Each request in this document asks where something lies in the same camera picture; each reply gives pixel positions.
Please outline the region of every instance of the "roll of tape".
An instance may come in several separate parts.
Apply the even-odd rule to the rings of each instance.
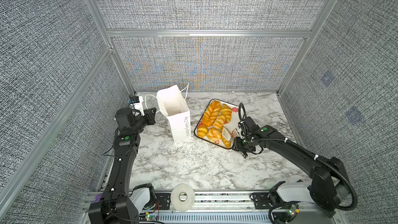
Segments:
[[[185,201],[180,200],[180,194],[186,193],[187,199]],[[195,203],[195,191],[193,188],[185,183],[178,185],[172,191],[170,196],[173,207],[179,212],[185,212],[192,208]]]

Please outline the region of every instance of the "croissant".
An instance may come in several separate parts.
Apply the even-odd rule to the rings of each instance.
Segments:
[[[207,137],[209,138],[210,141],[216,142],[221,138],[221,132],[216,128],[211,128],[207,133]]]
[[[231,121],[232,109],[229,106],[227,106],[226,104],[222,104],[220,112],[221,112],[221,114],[225,115],[226,122],[229,123]]]
[[[213,127],[216,129],[221,129],[225,122],[225,115],[221,114],[217,116],[216,120],[214,121]]]
[[[213,101],[207,107],[203,114],[202,124],[207,127],[211,127],[217,118],[218,112],[221,109],[221,103],[219,101]]]
[[[207,126],[201,124],[197,129],[198,137],[204,138],[207,135],[207,131]]]
[[[228,129],[225,128],[225,127],[222,127],[221,133],[224,132],[224,130],[226,130],[229,134],[231,134],[231,133],[228,131]],[[221,140],[222,140],[222,142],[224,143],[224,145],[225,145],[227,148],[231,147],[231,145],[232,145],[231,141],[226,140],[226,139],[224,138],[224,136],[222,136],[222,135],[221,135]]]

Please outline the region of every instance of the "bread roll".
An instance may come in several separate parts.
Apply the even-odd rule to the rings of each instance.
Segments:
[[[229,106],[227,106],[226,104],[222,104],[220,112],[221,112],[221,114],[225,115],[226,122],[229,123],[231,121],[231,117],[232,117],[232,109]]]
[[[231,143],[231,141],[226,140],[226,139],[224,138],[224,136],[222,135],[222,133],[224,132],[224,130],[227,131],[227,132],[231,135],[231,133],[228,131],[227,128],[222,127],[222,129],[221,129],[221,140],[222,140],[222,142],[224,143],[225,147],[230,148],[231,145],[232,145],[232,143]]]
[[[211,128],[207,133],[207,137],[212,142],[217,142],[221,138],[221,132],[216,128]]]
[[[216,129],[221,129],[225,122],[225,115],[221,114],[217,116],[216,120],[213,123],[213,127]]]
[[[201,124],[198,126],[197,132],[198,132],[198,137],[204,138],[207,135],[207,126]]]
[[[211,127],[216,120],[220,109],[221,103],[219,101],[211,102],[203,114],[202,124],[207,127]]]

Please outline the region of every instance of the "gray fabric panel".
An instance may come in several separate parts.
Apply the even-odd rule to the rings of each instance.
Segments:
[[[109,58],[1,223],[76,223],[104,168],[114,114],[127,101]]]
[[[306,147],[344,162],[353,224],[396,223],[397,5],[339,0],[282,95]]]
[[[0,0],[0,190],[105,44],[84,0]]]
[[[310,29],[325,0],[97,0],[108,28]]]
[[[200,91],[277,90],[302,38],[117,37],[136,89],[178,85]]]

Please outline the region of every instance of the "white paper bag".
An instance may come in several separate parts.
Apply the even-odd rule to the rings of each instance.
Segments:
[[[178,86],[159,90],[157,99],[159,110],[167,118],[174,142],[191,137],[191,115]]]

